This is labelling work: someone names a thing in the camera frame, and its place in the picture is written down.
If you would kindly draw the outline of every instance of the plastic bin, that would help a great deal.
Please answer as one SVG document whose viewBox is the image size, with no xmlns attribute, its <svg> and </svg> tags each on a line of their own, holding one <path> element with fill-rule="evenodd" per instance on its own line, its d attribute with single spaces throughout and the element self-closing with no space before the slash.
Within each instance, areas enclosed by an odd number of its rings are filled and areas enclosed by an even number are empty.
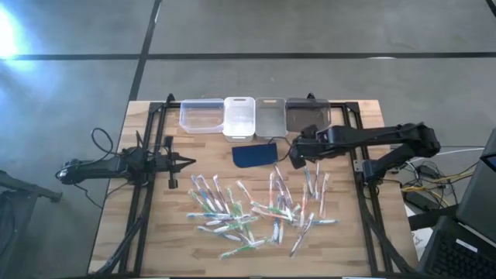
<svg viewBox="0 0 496 279">
<path fill-rule="evenodd" d="M 283 98 L 258 98 L 255 100 L 255 135 L 264 140 L 286 136 L 286 100 Z"/>
<path fill-rule="evenodd" d="M 228 97 L 224 100 L 224 130 L 229 142 L 249 142 L 255 133 L 255 99 Z"/>
<path fill-rule="evenodd" d="M 286 123 L 290 132 L 301 132 L 310 125 L 325 129 L 331 124 L 331 105 L 324 99 L 289 98 Z"/>
<path fill-rule="evenodd" d="M 221 133 L 224 123 L 224 100 L 197 99 L 181 102 L 179 125 L 186 133 Z"/>
</svg>

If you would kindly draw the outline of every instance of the white plastic container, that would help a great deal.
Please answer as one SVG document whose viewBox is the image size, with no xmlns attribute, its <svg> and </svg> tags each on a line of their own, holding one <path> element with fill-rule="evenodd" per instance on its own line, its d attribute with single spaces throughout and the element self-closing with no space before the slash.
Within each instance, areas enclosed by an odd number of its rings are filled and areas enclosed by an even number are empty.
<svg viewBox="0 0 496 279">
<path fill-rule="evenodd" d="M 255 134 L 255 99 L 228 97 L 224 100 L 224 129 L 227 141 L 250 142 Z"/>
<path fill-rule="evenodd" d="M 179 125 L 186 133 L 221 133 L 224 123 L 224 100 L 197 99 L 181 101 Z"/>
</svg>

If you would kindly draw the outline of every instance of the gray floor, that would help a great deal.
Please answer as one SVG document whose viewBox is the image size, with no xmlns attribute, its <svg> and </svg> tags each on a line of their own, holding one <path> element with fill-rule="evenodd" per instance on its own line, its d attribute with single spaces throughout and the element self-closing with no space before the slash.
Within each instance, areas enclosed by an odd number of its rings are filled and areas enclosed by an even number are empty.
<svg viewBox="0 0 496 279">
<path fill-rule="evenodd" d="M 3 1 L 0 55 L 140 53 L 152 6 L 152 0 Z M 150 52 L 496 51 L 495 26 L 484 0 L 164 0 Z M 85 273 L 100 211 L 53 174 L 66 160 L 100 155 L 92 128 L 119 138 L 137 64 L 0 61 L 0 169 L 64 193 L 61 203 L 38 202 L 9 277 Z M 444 146 L 480 146 L 496 126 L 495 72 L 495 59 L 148 61 L 138 99 L 309 92 L 379 99 L 388 125 L 424 121 Z M 433 160 L 449 174 L 478 155 Z M 82 186 L 102 203 L 106 181 Z M 456 186 L 459 197 L 463 191 L 463 183 Z"/>
</svg>

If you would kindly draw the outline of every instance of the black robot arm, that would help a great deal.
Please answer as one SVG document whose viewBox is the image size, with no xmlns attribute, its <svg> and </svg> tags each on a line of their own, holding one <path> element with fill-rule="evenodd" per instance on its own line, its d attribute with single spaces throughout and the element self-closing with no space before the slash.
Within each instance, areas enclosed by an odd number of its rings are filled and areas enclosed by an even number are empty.
<svg viewBox="0 0 496 279">
<path fill-rule="evenodd" d="M 316 162 L 344 155 L 360 146 L 396 143 L 403 145 L 378 160 L 363 162 L 365 182 L 380 180 L 387 170 L 399 167 L 413 157 L 432 157 L 440 150 L 434 130 L 423 123 L 373 129 L 333 126 L 320 131 L 310 126 L 293 140 L 290 159 L 294 168 L 300 168 L 305 166 L 305 160 Z"/>
<path fill-rule="evenodd" d="M 165 155 L 153 155 L 137 144 L 135 147 L 122 149 L 121 153 L 117 153 L 109 159 L 73 159 L 66 162 L 55 176 L 62 184 L 75 184 L 86 179 L 97 178 L 125 178 L 132 184 L 137 181 L 144 184 L 147 181 L 147 175 L 154 172 L 168 171 L 171 175 L 169 188 L 177 188 L 177 180 L 174 178 L 174 174 L 180 172 L 182 168 L 193 164 L 196 160 L 173 152 L 172 142 L 172 136 L 165 136 L 164 147 L 167 150 Z M 184 163 L 177 164 L 177 160 L 182 160 Z"/>
</svg>

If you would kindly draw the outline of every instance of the wooden tabletop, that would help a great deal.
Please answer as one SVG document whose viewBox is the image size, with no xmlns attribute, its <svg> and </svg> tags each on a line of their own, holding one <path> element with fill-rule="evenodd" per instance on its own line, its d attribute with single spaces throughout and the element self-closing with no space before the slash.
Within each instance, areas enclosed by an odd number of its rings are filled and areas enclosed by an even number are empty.
<svg viewBox="0 0 496 279">
<path fill-rule="evenodd" d="M 384 126 L 378 101 L 356 102 L 360 104 L 364 128 Z M 119 149 L 136 145 L 135 131 L 143 135 L 148 107 L 149 102 L 129 103 Z M 333 125 L 343 124 L 340 109 L 333 108 L 331 115 Z M 246 145 L 246 143 L 228 143 L 222 134 L 187 134 L 179 126 L 178 120 L 179 109 L 169 109 L 164 135 L 174 136 L 174 150 L 184 157 L 195 158 L 197 162 L 177 175 L 179 188 L 175 190 L 168 189 L 168 174 L 157 175 L 143 256 L 143 276 L 246 277 L 370 274 L 349 155 L 322 160 L 320 163 L 320 181 L 323 180 L 325 172 L 330 173 L 325 204 L 326 218 L 339 219 L 340 223 L 310 228 L 295 258 L 289 258 L 288 255 L 297 238 L 297 231 L 290 226 L 285 226 L 284 240 L 280 246 L 265 244 L 258 250 L 242 252 L 234 257 L 219 260 L 221 253 L 238 248 L 239 243 L 201 232 L 196 228 L 202 225 L 201 220 L 186 218 L 187 212 L 202 211 L 197 203 L 187 195 L 188 190 L 193 187 L 191 175 L 203 174 L 208 179 L 208 183 L 213 186 L 212 177 L 217 174 L 222 188 L 230 186 L 235 200 L 242 202 L 243 211 L 249 212 L 251 206 L 237 188 L 235 181 L 241 180 L 253 198 L 266 205 L 268 204 L 269 174 L 274 167 L 243 169 L 235 167 L 232 162 L 231 148 Z M 277 149 L 279 156 L 282 157 L 287 153 L 288 145 L 280 141 L 277 143 Z M 389 152 L 389 146 L 370 147 L 369 152 L 372 159 L 378 158 Z M 278 166 L 285 183 L 290 188 L 293 199 L 301 203 L 302 184 L 305 182 L 303 170 L 295 170 L 289 159 L 280 162 Z M 315 165 L 308 164 L 308 167 L 312 175 L 315 175 Z M 124 180 L 112 179 L 108 190 L 111 191 L 124 182 Z M 379 200 L 387 237 L 398 252 L 414 267 L 417 264 L 417 257 L 399 187 L 395 183 L 387 182 L 380 187 Z M 132 186 L 125 186 L 105 201 L 91 257 L 90 272 L 101 267 L 122 240 L 132 193 Z M 318 202 L 310 200 L 305 212 L 314 212 L 318 215 L 318 208 Z M 271 236 L 273 220 L 259 219 L 251 227 L 256 239 Z M 380 262 L 381 249 L 375 237 L 374 246 Z M 130 266 L 133 265 L 135 249 L 136 240 L 131 247 Z"/>
</svg>

